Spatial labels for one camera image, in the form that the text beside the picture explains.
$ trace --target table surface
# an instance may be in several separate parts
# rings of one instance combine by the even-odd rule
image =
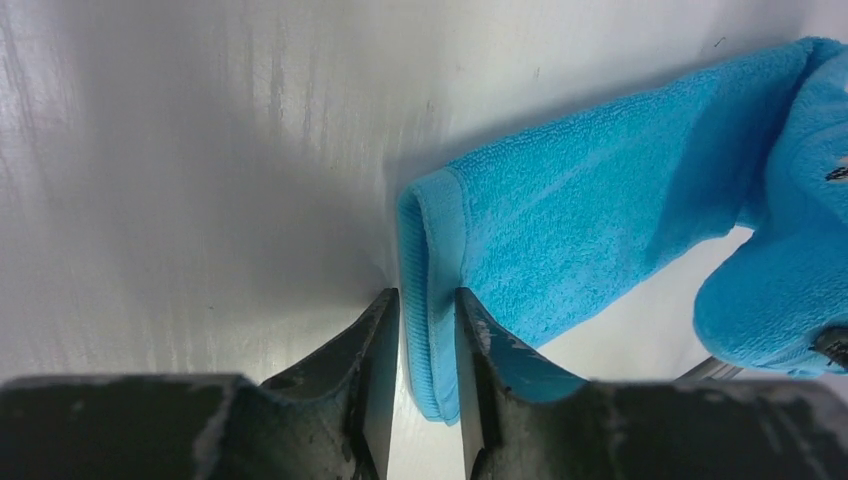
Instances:
[[[0,379],[293,364],[397,284],[394,201],[476,145],[807,34],[839,0],[0,0]],[[706,356],[698,246],[543,348]],[[399,364],[390,478],[461,478]]]

